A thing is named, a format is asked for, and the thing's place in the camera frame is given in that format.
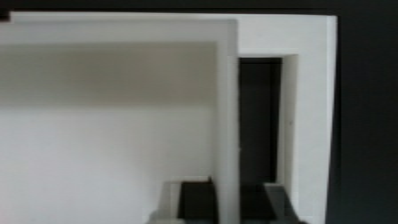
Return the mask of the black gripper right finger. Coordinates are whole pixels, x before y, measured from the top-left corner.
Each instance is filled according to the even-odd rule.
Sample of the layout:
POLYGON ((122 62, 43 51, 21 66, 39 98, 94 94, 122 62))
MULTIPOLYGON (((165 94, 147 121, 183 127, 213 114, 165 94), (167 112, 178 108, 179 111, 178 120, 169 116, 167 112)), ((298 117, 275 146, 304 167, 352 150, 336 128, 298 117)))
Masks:
POLYGON ((242 224, 307 224, 298 218, 281 184, 240 186, 242 224))

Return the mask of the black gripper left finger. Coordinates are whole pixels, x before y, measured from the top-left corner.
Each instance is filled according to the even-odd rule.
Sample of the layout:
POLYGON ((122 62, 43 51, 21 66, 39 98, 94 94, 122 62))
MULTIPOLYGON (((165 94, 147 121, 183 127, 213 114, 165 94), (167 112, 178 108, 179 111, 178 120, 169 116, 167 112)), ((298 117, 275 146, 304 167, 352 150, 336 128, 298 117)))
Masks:
POLYGON ((149 224, 218 224, 218 200, 210 176, 174 176, 162 184, 149 224))

